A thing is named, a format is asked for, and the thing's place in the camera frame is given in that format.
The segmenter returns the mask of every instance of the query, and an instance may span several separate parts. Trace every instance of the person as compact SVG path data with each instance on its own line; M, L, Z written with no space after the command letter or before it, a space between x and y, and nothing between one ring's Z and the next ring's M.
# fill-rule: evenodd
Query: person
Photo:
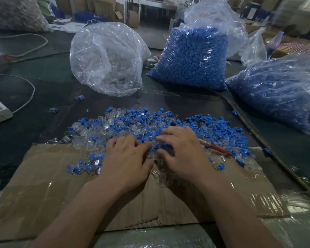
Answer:
M217 172L189 127L168 127L156 138L174 148L159 149L169 168L204 195L226 247L282 247L235 192L224 172ZM143 162L151 142L138 144L134 135L111 139L101 173L87 182L75 199L29 247L87 247L111 205L146 181L152 160Z

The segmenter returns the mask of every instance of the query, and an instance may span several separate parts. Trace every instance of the hand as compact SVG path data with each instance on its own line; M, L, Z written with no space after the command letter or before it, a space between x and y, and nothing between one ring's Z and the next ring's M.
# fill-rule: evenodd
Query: hand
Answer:
M106 156L97 178L107 188L119 194L130 191L144 182L153 168L153 160L143 162L152 142L139 145L134 135L111 139L106 145Z
M211 179L212 174L216 175L208 155L191 128L168 127L162 133L164 135L157 136L156 140L172 145L174 156L163 149L157 150L157 154L178 176L197 186L202 180Z

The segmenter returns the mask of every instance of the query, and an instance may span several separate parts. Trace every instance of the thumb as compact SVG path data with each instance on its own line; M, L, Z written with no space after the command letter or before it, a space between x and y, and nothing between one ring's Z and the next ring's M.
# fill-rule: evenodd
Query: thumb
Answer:
M149 173L152 170L153 166L154 166L154 160L153 159L147 159L143 163L141 169L142 169L142 172L143 172L143 175L144 175L145 179L148 178Z
M174 166L174 157L169 154L166 150L158 149L156 151L157 155L164 159L167 165L172 169Z

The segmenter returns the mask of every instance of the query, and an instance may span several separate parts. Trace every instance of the power cord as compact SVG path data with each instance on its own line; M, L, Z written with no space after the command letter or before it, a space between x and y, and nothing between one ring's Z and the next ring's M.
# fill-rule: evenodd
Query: power cord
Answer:
M20 35L12 35L12 36L0 36L0 38L13 38L13 37L19 37L19 36L25 36L25 35L40 36L40 37L42 37L43 39L45 39L45 42L44 42L42 45L40 45L40 46L38 46L38 47L36 47L36 48L34 48L34 49L31 49L31 50L29 50L29 51L27 51L27 52L24 52L24 53L22 53L22 54L19 54L19 55L11 55L11 54L6 54L6 53L0 53L0 57L1 57L1 56L9 56L9 57L12 57L12 58L20 58L20 57L23 57L23 56L25 56L25 55L27 55L27 54L33 52L33 51L36 51L37 49L40 49L41 47L45 46L45 45L48 43L47 38L45 38L45 37L43 37L43 36L41 36L41 35L32 34L32 33L20 34ZM18 112L20 109L24 108L24 107L33 99L33 95L34 95L34 92L36 91L36 88L34 87L34 85L33 85L29 80L27 80L27 79L24 78L24 77L14 76L14 75L5 75L5 74L0 74L0 76L12 76L12 77L21 78L21 79L24 79L25 81L27 81L27 82L33 87L33 92L32 92L32 95L31 95L30 99L29 99L24 105L22 105L20 108L18 108L18 109L15 110L14 112L12 112L12 113L14 114L15 112Z

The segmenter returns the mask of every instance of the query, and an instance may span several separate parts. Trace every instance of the red stick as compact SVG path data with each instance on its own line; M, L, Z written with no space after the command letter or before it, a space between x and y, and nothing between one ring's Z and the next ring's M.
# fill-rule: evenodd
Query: red stick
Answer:
M232 157L232 153L229 152L229 151L224 150L223 148L220 148L220 147L215 146L213 144L207 143L206 141L203 141L202 139L199 139L199 141L200 141L201 144L203 144L205 146L208 146L211 149L214 149L214 150L216 150L216 151L218 151L220 153L227 154L228 156Z

